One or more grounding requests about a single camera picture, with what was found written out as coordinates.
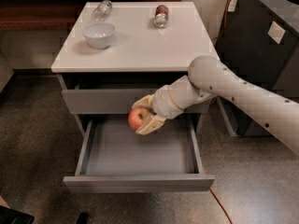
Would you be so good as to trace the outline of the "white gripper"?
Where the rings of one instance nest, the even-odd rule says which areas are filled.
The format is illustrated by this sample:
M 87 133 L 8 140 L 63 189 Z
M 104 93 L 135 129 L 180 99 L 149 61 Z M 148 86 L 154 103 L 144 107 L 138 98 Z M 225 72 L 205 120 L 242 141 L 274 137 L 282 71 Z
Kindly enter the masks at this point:
M 146 95 L 132 105 L 132 108 L 153 109 L 157 114 L 149 114 L 135 133 L 147 135 L 155 132 L 164 126 L 167 119 L 179 116 L 190 105 L 191 90 L 186 85 L 164 85 L 153 95 Z

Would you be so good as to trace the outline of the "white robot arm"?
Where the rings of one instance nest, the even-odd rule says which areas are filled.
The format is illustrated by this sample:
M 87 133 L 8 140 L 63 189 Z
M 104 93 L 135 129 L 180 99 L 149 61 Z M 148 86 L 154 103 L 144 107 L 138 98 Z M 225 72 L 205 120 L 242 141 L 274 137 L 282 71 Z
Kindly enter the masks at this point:
M 186 108 L 217 96 L 234 104 L 291 151 L 299 154 L 299 104 L 247 82 L 210 56 L 195 58 L 188 67 L 187 75 L 133 104 L 133 107 L 151 110 L 135 132 L 141 135 L 152 133 Z

